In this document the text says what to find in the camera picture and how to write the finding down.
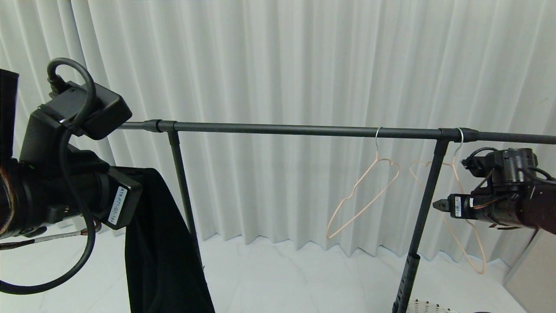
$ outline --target floor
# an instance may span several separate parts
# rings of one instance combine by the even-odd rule
[[[80,273],[39,295],[0,295],[0,312],[129,312],[123,247],[125,235],[98,236]],[[81,255],[84,238],[64,238],[3,251],[2,280],[17,284],[46,282],[67,271]],[[358,250],[352,257],[335,246],[324,251],[309,243],[296,251],[290,241],[272,244],[259,237],[214,236],[200,243],[207,282],[218,313],[391,312],[404,259],[381,248],[376,257]],[[412,298],[461,312],[524,313],[501,285],[509,271],[500,261],[477,275],[447,255],[421,262]]]

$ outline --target vertical support post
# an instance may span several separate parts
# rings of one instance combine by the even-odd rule
[[[189,197],[189,190],[187,188],[187,180],[185,179],[185,167],[183,166],[183,159],[181,156],[180,148],[180,137],[178,136],[178,132],[175,130],[169,131],[168,139],[170,141],[170,147],[172,148],[174,165],[176,166],[177,182],[180,186],[181,200],[183,203],[183,208],[185,210],[187,228],[189,229],[189,233],[191,234],[193,246],[195,247],[197,257],[199,258],[199,263],[202,264],[199,242],[197,240],[197,230],[195,229],[195,221],[193,220],[193,209],[191,208],[191,199]]]
[[[420,256],[417,254],[417,251],[419,249],[421,237],[423,236],[426,218],[429,214],[431,202],[433,201],[434,189],[436,188],[438,176],[442,168],[442,162],[444,161],[444,156],[446,155],[449,143],[450,141],[447,139],[436,141],[436,147],[434,148],[434,157],[430,165],[429,177],[426,181],[425,192],[423,193],[421,207],[419,208],[417,222],[415,223],[413,237],[409,246],[408,258],[405,262],[404,272],[402,274],[400,287],[398,289],[398,296],[394,301],[392,313],[407,312],[409,297],[411,296],[413,283],[415,282],[415,277],[417,276],[417,268],[419,267]]]

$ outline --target curtain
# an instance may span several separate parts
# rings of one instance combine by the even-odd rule
[[[48,101],[46,65],[84,64],[121,94],[134,121],[167,119],[556,134],[556,2],[544,1],[0,1],[0,66],[21,74],[16,147],[27,119]],[[68,68],[66,80],[83,83]],[[422,189],[409,172],[432,158],[430,140],[379,139],[381,157],[401,165],[398,179],[332,240],[326,225],[374,160],[373,138],[180,134],[201,239],[257,236],[309,241],[374,255],[406,253]],[[179,201],[165,134],[117,130],[78,138],[111,164],[158,169]],[[555,147],[530,147],[554,173]],[[458,144],[450,145],[450,162]],[[479,180],[458,164],[465,191]],[[420,179],[428,168],[415,165]],[[394,176],[379,164],[345,203],[332,230],[348,221]],[[434,199],[457,192],[449,167]],[[448,219],[470,254],[472,229]],[[533,231],[497,231],[477,222],[488,260],[513,265]],[[462,260],[442,222],[429,213],[420,253]]]

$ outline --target black fabric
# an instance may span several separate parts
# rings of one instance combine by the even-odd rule
[[[191,236],[165,181],[154,169],[133,171],[142,176],[143,193],[126,231],[131,312],[214,312]]]

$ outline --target label sticker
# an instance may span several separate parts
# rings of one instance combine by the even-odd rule
[[[455,197],[455,216],[461,217],[461,198]]]
[[[116,197],[114,198],[114,203],[112,204],[112,209],[110,210],[110,215],[108,216],[108,221],[112,225],[118,223],[120,213],[122,212],[123,202],[126,200],[127,189],[119,186],[116,192]]]

